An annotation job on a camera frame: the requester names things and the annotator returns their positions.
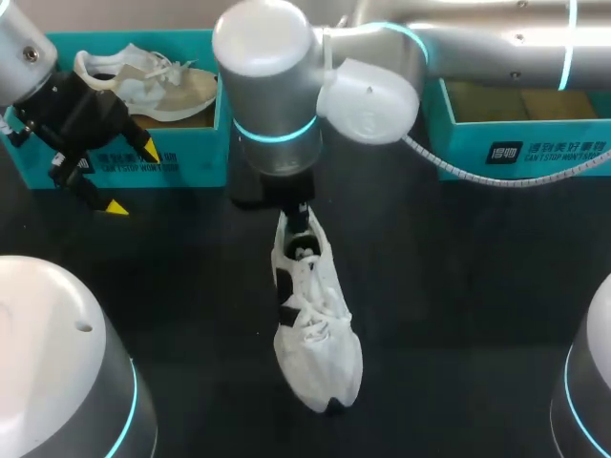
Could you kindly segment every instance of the black table surface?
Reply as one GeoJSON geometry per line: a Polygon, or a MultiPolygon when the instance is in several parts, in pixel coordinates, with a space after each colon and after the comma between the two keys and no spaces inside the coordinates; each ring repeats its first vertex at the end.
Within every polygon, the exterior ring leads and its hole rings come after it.
{"type": "Polygon", "coordinates": [[[327,133],[312,206],[365,360],[359,399],[327,418],[277,367],[278,212],[231,204],[257,194],[238,155],[223,190],[117,192],[128,219],[32,193],[1,157],[0,252],[92,289],[151,388],[159,458],[556,457],[551,392],[611,272],[611,179],[439,182],[401,145],[327,133]]]}

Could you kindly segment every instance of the teal box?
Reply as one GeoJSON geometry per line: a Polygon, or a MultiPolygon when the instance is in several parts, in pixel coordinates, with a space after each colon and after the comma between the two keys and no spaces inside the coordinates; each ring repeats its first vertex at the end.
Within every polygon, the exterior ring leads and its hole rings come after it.
{"type": "MultiPolygon", "coordinates": [[[[196,60],[192,68],[218,73],[212,52],[212,31],[104,31],[50,33],[59,53],[59,68],[71,70],[81,50],[111,55],[128,44],[156,51],[171,61],[196,60]]],[[[15,131],[23,124],[7,113],[15,131]]],[[[219,78],[214,127],[149,129],[161,156],[161,164],[147,164],[119,137],[89,153],[93,172],[87,175],[99,188],[222,187],[227,176],[231,132],[229,103],[219,78]]],[[[48,172],[55,154],[38,137],[14,148],[2,135],[17,169],[31,189],[52,189],[48,172]]]]}
{"type": "MultiPolygon", "coordinates": [[[[531,178],[579,165],[611,148],[611,94],[590,93],[599,119],[457,123],[443,80],[425,88],[422,108],[432,152],[492,178],[531,178]]],[[[583,176],[611,176],[611,161],[583,176]]],[[[441,179],[458,179],[440,171],[441,179]]]]}

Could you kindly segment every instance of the white sneaker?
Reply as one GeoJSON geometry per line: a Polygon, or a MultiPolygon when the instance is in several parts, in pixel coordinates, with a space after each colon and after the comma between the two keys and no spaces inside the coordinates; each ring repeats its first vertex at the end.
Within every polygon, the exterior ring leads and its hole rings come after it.
{"type": "Polygon", "coordinates": [[[113,91],[130,115],[171,122],[196,115],[216,99],[215,75],[190,69],[193,63],[172,63],[158,52],[129,45],[108,56],[81,51],[74,59],[74,71],[93,89],[113,91]]]}
{"type": "Polygon", "coordinates": [[[331,245],[310,210],[310,229],[287,239],[280,214],[271,254],[280,303],[274,349],[293,392],[309,408],[351,406],[363,377],[361,343],[337,278],[331,245]]]}

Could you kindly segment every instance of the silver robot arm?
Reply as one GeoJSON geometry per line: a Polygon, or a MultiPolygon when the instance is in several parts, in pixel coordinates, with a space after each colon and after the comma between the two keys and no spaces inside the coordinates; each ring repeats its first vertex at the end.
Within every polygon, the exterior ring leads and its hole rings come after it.
{"type": "Polygon", "coordinates": [[[214,51],[244,152],[289,177],[320,151],[317,119],[367,144],[415,120],[425,80],[608,89],[611,2],[361,0],[346,28],[313,28],[282,0],[246,0],[215,28],[214,51]]]}

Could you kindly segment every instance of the screw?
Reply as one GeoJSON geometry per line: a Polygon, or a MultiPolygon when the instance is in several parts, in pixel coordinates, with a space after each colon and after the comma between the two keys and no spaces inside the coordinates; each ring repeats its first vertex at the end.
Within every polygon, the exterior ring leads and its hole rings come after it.
{"type": "Polygon", "coordinates": [[[23,49],[23,58],[26,61],[33,64],[34,62],[38,60],[38,57],[39,57],[38,51],[35,48],[33,48],[32,46],[26,46],[23,49]]]}

